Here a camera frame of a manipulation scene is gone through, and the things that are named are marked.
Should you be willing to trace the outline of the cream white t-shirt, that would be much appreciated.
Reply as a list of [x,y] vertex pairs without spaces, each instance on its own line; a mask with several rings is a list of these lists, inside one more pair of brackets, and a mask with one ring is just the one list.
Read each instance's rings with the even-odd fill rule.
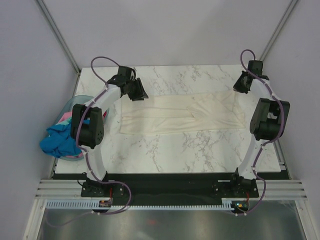
[[159,135],[243,129],[246,116],[232,91],[150,96],[121,101],[120,133]]

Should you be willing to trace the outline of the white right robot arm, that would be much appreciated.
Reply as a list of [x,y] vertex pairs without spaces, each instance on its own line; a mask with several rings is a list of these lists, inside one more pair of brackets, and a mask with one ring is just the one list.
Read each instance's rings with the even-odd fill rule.
[[244,160],[232,176],[229,191],[234,197],[258,197],[259,158],[266,145],[283,135],[291,105],[273,92],[269,78],[263,75],[263,62],[259,60],[248,62],[233,90],[242,94],[251,92],[259,100],[249,123],[251,141]]

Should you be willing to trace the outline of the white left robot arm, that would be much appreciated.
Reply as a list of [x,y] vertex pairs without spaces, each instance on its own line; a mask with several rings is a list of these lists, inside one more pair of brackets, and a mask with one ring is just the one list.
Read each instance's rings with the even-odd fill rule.
[[70,136],[75,140],[87,165],[87,177],[95,181],[92,191],[99,197],[106,196],[110,185],[104,181],[107,170],[104,167],[101,143],[104,139],[104,113],[121,97],[127,95],[131,101],[143,101],[148,98],[135,69],[119,66],[117,74],[112,76],[99,93],[83,104],[72,108]]

